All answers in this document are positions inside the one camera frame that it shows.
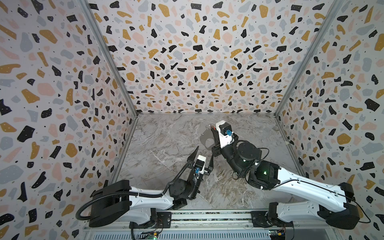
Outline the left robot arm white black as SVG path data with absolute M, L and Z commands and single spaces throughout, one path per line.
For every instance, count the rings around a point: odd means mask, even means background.
M 121 180 L 93 193 L 92 200 L 76 213 L 78 220 L 89 222 L 89 227 L 104 227 L 125 218 L 136 226 L 149 228 L 157 224 L 158 211 L 178 210 L 194 200 L 199 188 L 214 168 L 209 160 L 194 150 L 177 175 L 164 190 L 143 190 Z

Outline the metal keyring plate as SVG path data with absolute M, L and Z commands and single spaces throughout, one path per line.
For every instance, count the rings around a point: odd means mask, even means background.
M 215 146 L 214 134 L 210 125 L 206 126 L 206 130 L 200 135 L 199 140 L 209 151 Z

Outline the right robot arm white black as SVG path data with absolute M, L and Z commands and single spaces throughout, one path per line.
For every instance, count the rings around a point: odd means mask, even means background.
M 304 199 L 289 204 L 272 202 L 267 211 L 253 211 L 254 227 L 292 227 L 295 222 L 323 221 L 337 229 L 352 230 L 359 223 L 351 184 L 320 183 L 265 161 L 262 149 L 239 140 L 225 121 L 210 130 L 214 138 L 213 157 L 223 156 L 237 180 L 244 179 L 251 187 L 263 191 L 284 192 Z

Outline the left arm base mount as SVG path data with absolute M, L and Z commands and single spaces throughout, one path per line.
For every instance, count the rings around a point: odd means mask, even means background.
M 129 217 L 130 228 L 132 229 L 148 229 L 160 228 L 169 229 L 172 222 L 172 212 L 158 211 L 155 208 L 134 210 L 133 216 Z

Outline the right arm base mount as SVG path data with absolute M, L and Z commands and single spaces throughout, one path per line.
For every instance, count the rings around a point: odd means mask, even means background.
M 278 205 L 279 203 L 273 202 L 269 204 L 269 209 L 267 211 L 251 211 L 253 227 L 293 227 L 293 222 L 284 222 L 278 218 Z

